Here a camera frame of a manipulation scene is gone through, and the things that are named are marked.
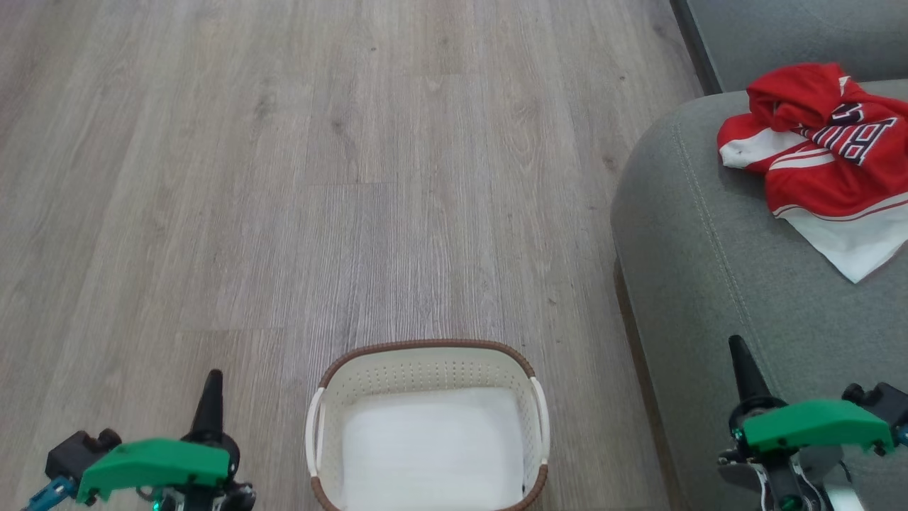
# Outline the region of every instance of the laundry basket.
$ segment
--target laundry basket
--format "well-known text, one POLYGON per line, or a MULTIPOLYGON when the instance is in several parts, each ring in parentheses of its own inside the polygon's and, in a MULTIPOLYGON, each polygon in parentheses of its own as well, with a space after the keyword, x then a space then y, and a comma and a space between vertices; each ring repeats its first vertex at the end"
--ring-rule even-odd
POLYGON ((520 353, 489 341, 342 356, 312 397, 305 435, 327 511, 519 511, 548 474, 542 387, 520 353))

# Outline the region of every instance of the robotic arm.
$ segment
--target robotic arm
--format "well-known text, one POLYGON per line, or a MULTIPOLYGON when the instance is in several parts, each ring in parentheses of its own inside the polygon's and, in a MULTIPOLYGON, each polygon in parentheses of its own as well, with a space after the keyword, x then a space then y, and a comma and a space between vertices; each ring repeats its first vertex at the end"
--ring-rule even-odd
POLYGON ((251 511, 252 485, 233 480, 240 448, 223 432, 222 389, 223 374, 212 370, 192 430, 180 440, 124 444, 111 429, 97 438, 85 431, 73 434, 48 453, 44 472, 51 483, 23 511, 47 511, 66 498, 91 506, 125 488, 135 488, 154 511, 251 511))
MULTIPOLYGON (((719 456, 719 473, 730 484, 758 491, 765 511, 840 509, 844 504, 834 503, 823 478, 844 468, 842 446, 878 456, 908 446, 908 395, 902 391, 881 383, 864 392, 851 384, 842 400, 789 405, 770 394, 744 339, 732 336, 728 343, 741 403, 728 421, 734 448, 719 456)), ((854 495, 841 499, 862 510, 854 495)))

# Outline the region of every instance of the gray fabric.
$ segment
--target gray fabric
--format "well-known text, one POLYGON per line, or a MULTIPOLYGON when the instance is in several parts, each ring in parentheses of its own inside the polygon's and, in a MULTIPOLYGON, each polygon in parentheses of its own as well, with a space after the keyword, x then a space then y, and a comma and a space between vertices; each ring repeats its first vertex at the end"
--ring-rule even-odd
POLYGON ((724 91, 799 62, 838 62, 859 81, 908 78, 908 1, 677 1, 724 91))
MULTIPOLYGON (((908 80, 866 85, 908 100, 908 80)), ((854 285, 783 220, 759 176, 726 169, 716 132, 743 93, 707 96, 654 125, 627 164, 612 227, 659 413, 692 509, 752 509, 724 485, 737 401, 726 339, 745 337, 783 399, 838 398, 848 384, 908 389, 908 251, 854 285)), ((908 458, 850 456, 871 511, 904 507, 908 458)))

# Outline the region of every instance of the green bracket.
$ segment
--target green bracket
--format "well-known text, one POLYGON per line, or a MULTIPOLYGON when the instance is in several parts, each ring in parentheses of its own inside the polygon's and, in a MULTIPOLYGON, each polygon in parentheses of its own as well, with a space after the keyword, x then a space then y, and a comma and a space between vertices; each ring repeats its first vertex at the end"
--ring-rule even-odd
POLYGON ((744 422, 747 444, 757 452, 805 446, 895 447, 889 425, 848 401, 817 399, 778 408, 744 422))
POLYGON ((120 444, 85 470, 75 501, 85 504, 92 496, 106 501, 114 490, 142 486, 220 486, 229 464, 223 449, 170 438, 120 444))

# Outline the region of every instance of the basket bottom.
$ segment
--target basket bottom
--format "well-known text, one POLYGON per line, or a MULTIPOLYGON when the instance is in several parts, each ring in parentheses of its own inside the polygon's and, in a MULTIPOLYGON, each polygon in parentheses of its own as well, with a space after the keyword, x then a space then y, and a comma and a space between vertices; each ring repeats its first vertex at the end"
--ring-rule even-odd
POLYGON ((523 498, 523 439, 507 388, 369 396, 345 410, 346 511, 468 511, 523 498))

